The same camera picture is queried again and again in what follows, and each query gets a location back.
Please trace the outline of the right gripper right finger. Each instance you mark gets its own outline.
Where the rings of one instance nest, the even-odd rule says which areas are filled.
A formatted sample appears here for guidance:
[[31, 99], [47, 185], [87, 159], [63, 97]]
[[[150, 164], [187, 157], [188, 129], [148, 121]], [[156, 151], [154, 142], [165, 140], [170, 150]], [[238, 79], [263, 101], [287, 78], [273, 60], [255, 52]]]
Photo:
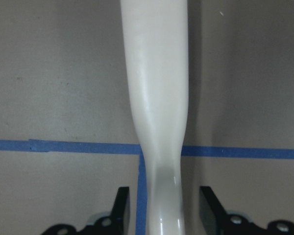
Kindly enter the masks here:
[[229, 213], [209, 186], [199, 187], [199, 216], [208, 235], [294, 235], [294, 223], [275, 220], [266, 228], [245, 216]]

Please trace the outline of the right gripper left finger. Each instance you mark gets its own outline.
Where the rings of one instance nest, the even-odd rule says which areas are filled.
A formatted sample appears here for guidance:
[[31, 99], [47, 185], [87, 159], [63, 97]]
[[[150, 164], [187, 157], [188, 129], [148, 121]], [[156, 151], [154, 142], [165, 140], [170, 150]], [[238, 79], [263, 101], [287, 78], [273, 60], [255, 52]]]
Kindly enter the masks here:
[[126, 235], [130, 222], [130, 189], [118, 188], [110, 212], [91, 217], [86, 226], [78, 231], [69, 224], [56, 224], [46, 229], [44, 235]]

